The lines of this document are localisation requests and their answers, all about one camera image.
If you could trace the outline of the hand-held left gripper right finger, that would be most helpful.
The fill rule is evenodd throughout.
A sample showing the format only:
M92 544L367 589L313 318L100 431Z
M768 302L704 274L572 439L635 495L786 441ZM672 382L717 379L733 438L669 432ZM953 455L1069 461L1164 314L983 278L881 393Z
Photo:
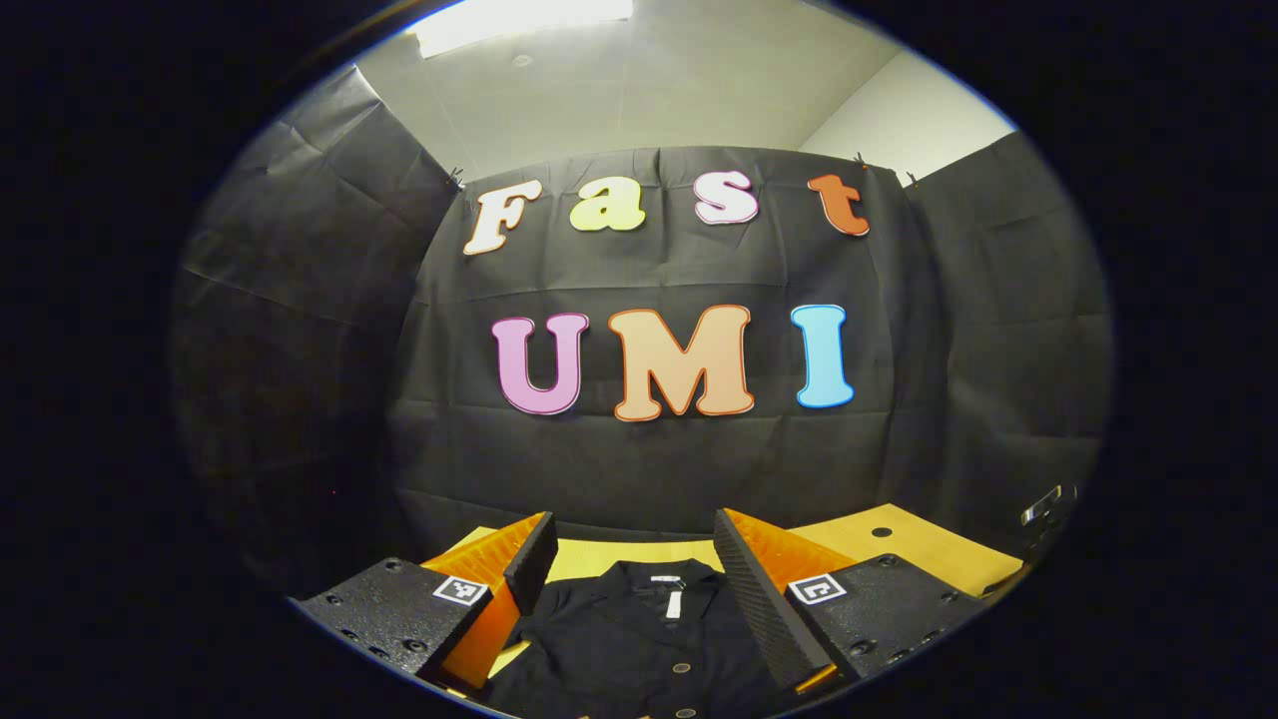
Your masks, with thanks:
M740 511L716 511L713 541L771 676L794 693L889 672L987 610L893 552L850 559Z

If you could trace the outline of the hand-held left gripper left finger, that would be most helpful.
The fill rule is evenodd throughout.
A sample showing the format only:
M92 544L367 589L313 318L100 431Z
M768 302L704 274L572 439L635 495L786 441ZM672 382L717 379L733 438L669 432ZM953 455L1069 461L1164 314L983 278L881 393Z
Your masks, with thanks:
M403 673L475 692L535 608L557 550L553 513L539 511L424 563L376 561L298 607Z

